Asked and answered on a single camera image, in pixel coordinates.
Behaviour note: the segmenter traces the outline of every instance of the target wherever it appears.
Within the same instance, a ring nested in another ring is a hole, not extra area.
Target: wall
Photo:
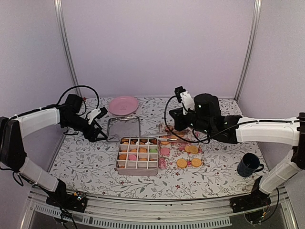
[[[234,97],[254,0],[65,0],[62,7],[79,83],[100,96],[169,96],[183,85],[193,95]]]
[[[305,111],[305,1],[264,0],[254,51],[239,105],[246,116],[296,117]],[[273,168],[289,146],[260,144]],[[305,173],[287,182],[286,189],[298,225],[305,224]]]
[[[55,103],[71,86],[52,0],[0,1],[0,53],[0,116]],[[49,127],[28,136],[28,156],[46,169],[61,134]],[[29,191],[0,172],[0,228],[20,226]]]

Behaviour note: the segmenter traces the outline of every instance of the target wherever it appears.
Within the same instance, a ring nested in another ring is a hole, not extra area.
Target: plate
[[[139,101],[131,96],[121,96],[113,99],[109,104],[109,112],[117,116],[126,116],[135,112]]]

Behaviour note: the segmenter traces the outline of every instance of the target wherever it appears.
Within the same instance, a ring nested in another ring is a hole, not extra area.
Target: floral tablecloth
[[[112,98],[102,98],[101,105],[108,108]],[[158,132],[168,98],[143,97],[133,113],[141,121],[141,134]],[[96,99],[87,99],[88,111],[96,106]],[[172,101],[168,109],[180,107]],[[220,100],[222,115],[241,115],[235,100]],[[99,120],[104,131],[113,115],[108,113]],[[159,169],[155,177],[121,176],[115,170],[119,143],[100,141],[90,143],[82,134],[67,136],[56,156],[50,174],[60,178],[68,189],[107,196],[146,199],[216,198],[251,191],[254,180],[268,169],[257,143],[236,145],[211,141],[201,144],[204,166],[192,169]],[[256,154],[265,169],[249,178],[236,171],[245,153]]]

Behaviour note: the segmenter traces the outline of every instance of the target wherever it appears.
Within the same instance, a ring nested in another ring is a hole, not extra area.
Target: dark blue mug
[[[262,171],[263,169],[264,165],[260,164],[258,157],[251,153],[245,154],[237,166],[237,172],[242,177],[249,177],[252,173]]]

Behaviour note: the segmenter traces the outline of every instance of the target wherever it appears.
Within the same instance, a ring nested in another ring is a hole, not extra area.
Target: plastic tray
[[[122,140],[127,139],[128,144],[122,144]],[[141,145],[140,142],[147,141],[151,142],[152,140],[156,141],[157,144]],[[138,144],[131,144],[132,141],[138,142]],[[141,148],[145,148],[147,152],[140,152]],[[156,149],[157,152],[149,152],[150,149]],[[126,154],[126,160],[120,160],[119,157],[122,154]],[[120,148],[117,157],[117,171],[120,175],[129,175],[129,176],[155,176],[158,174],[158,140],[156,138],[141,138],[141,137],[123,137],[120,141]],[[129,160],[129,155],[135,155],[136,160]],[[147,161],[141,161],[141,158],[146,158]]]

